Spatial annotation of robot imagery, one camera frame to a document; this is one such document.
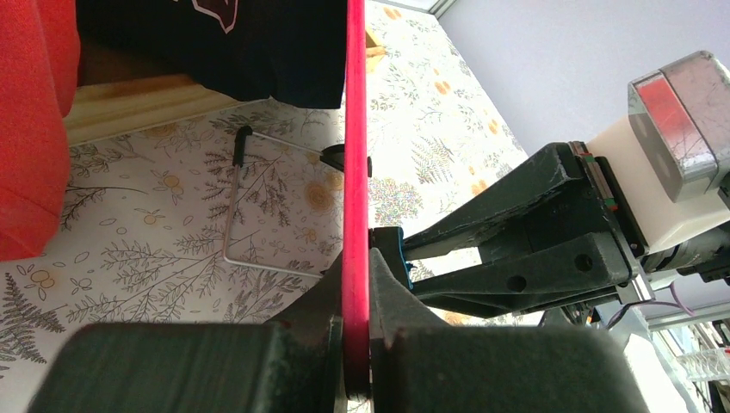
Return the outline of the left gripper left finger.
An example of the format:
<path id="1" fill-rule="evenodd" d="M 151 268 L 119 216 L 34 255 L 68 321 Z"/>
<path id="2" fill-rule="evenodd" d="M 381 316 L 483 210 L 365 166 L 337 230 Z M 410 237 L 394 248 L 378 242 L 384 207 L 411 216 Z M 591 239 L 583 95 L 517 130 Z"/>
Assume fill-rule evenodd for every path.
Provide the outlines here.
<path id="1" fill-rule="evenodd" d="M 90 324 L 32 412 L 342 412 L 342 263 L 262 324 Z"/>

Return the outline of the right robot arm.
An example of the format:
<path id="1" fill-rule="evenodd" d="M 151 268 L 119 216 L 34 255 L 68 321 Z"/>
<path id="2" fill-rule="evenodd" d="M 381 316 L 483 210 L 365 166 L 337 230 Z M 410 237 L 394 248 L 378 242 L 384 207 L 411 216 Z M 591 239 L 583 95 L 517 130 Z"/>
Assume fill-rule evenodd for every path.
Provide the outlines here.
<path id="1" fill-rule="evenodd" d="M 417 234 L 369 237 L 425 305 L 482 318 L 600 305 L 663 270 L 729 278 L 728 225 L 651 252 L 609 161 L 580 142 L 544 146 Z"/>

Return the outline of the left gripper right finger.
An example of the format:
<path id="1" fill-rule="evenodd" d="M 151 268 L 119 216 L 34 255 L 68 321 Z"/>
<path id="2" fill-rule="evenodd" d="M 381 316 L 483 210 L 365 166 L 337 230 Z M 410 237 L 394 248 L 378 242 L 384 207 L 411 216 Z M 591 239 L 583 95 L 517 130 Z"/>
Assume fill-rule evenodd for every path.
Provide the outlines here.
<path id="1" fill-rule="evenodd" d="M 458 327 L 369 252 L 375 412 L 644 412 L 622 350 L 572 326 Z"/>

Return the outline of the blue whiteboard eraser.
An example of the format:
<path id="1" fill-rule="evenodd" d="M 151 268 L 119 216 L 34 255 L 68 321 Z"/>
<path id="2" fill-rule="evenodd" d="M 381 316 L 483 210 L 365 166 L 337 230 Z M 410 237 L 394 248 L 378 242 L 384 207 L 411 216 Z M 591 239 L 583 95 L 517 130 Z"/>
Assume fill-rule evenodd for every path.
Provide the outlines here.
<path id="1" fill-rule="evenodd" d="M 408 289 L 413 289 L 413 283 L 411 280 L 411 270 L 414 268 L 414 266 L 408 262 L 405 258 L 405 239 L 404 239 L 404 231 L 401 227 L 397 227 L 397 235 L 398 235 L 398 252 L 399 252 L 399 259 L 401 260 L 401 264 L 403 267 L 402 275 L 399 277 L 400 282 Z"/>

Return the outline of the pink-framed whiteboard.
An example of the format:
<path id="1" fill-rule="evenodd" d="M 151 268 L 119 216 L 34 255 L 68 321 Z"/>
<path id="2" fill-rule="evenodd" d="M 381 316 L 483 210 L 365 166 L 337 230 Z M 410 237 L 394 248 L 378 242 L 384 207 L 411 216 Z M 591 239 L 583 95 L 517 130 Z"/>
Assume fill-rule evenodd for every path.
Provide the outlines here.
<path id="1" fill-rule="evenodd" d="M 365 3 L 346 15 L 343 187 L 343 376 L 348 398 L 369 393 L 368 152 Z"/>

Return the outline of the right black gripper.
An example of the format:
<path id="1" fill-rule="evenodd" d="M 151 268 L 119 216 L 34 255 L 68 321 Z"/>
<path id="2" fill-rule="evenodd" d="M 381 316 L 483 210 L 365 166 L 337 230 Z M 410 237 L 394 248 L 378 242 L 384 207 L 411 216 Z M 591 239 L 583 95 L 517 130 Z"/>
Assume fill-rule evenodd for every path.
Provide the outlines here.
<path id="1" fill-rule="evenodd" d="M 401 240 L 374 228 L 369 247 L 406 260 L 445 256 L 529 234 L 537 252 L 437 275 L 413 284 L 424 304 L 479 317 L 548 310 L 616 298 L 652 300 L 641 266 L 646 239 L 609 161 L 583 142 L 545 145 L 484 192 Z"/>

